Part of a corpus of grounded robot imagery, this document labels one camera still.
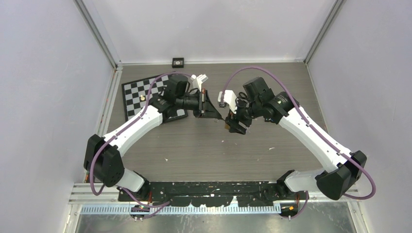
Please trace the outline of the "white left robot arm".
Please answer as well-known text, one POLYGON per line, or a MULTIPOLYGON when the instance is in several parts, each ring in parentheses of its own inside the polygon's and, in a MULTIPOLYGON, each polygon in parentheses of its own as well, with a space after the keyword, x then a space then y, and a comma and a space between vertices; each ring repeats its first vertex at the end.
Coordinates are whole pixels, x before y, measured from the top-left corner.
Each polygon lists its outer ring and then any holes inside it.
POLYGON ((147 132, 180 110, 192 111, 196 118, 221 119, 202 88, 207 80, 205 74, 188 77, 170 72, 127 83, 123 89, 127 122, 104 136, 94 134, 88 139, 84 168, 90 177, 106 187, 126 188, 136 200, 145 200, 149 195, 145 178, 125 168, 122 157, 147 132))

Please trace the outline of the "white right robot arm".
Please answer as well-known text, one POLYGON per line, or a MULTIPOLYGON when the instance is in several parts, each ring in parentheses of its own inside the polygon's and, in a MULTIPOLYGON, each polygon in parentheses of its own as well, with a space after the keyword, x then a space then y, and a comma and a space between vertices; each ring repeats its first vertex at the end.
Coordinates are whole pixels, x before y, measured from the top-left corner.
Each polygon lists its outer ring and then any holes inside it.
POLYGON ((219 106, 229 106, 225 123, 230 133, 246 134, 253 119, 263 117, 295 136, 322 166, 305 172, 289 170, 276 181, 275 195, 290 199, 300 191, 320 191, 332 200, 345 196, 360 178, 366 155, 338 143, 286 91, 274 94, 262 77, 248 81, 243 88, 245 93, 225 90, 218 95, 219 106))

